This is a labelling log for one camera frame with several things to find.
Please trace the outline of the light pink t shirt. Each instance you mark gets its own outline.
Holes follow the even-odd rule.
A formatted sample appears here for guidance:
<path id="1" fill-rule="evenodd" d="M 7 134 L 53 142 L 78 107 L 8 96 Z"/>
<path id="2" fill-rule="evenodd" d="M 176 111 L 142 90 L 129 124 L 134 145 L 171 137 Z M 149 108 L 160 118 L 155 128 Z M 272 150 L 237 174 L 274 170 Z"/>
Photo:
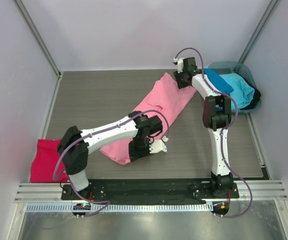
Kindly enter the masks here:
<path id="1" fill-rule="evenodd" d="M 191 86 L 179 89 L 177 82 L 171 75 L 165 73 L 160 80 L 155 82 L 152 90 L 133 110 L 141 112 L 156 110 L 166 117 L 168 124 L 166 124 L 163 117 L 160 117 L 163 131 L 160 135 L 154 137 L 155 140 L 159 140 L 166 135 L 167 127 L 174 123 L 196 92 L 197 90 Z M 119 140 L 102 147 L 100 152 L 120 165 L 129 164 L 131 162 L 128 150 L 130 141 L 130 138 Z"/>

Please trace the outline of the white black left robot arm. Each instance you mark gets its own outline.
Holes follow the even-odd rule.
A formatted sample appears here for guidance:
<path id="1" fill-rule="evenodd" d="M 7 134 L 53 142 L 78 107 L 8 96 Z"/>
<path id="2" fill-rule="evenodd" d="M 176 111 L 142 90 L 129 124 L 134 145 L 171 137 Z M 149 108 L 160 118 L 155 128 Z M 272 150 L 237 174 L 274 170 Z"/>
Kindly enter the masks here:
<path id="1" fill-rule="evenodd" d="M 160 152 L 167 152 L 166 136 L 154 140 L 153 135 L 163 132 L 165 116 L 155 110 L 155 115 L 148 116 L 149 110 L 133 111 L 124 118 L 97 128 L 80 130 L 72 126 L 63 135 L 57 146 L 59 163 L 63 163 L 65 174 L 71 188 L 80 192 L 89 187 L 86 175 L 88 156 L 109 144 L 129 139 L 128 155 L 131 161 Z"/>

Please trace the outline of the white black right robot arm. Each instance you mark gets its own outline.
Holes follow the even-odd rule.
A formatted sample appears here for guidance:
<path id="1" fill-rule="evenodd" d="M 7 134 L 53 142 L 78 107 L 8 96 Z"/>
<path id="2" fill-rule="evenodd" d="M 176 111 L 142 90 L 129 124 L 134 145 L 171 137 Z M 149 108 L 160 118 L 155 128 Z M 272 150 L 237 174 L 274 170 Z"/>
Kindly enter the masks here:
<path id="1" fill-rule="evenodd" d="M 216 72 L 207 75 L 206 70 L 198 69 L 194 57 L 174 58 L 177 66 L 174 77 L 179 89 L 195 88 L 204 99 L 202 122 L 207 128 L 212 150 L 212 168 L 210 177 L 210 194 L 215 198 L 224 198 L 233 187 L 233 174 L 227 167 L 228 154 L 226 128 L 232 120 L 231 99 L 223 94 L 211 79 L 216 83 L 225 81 Z"/>

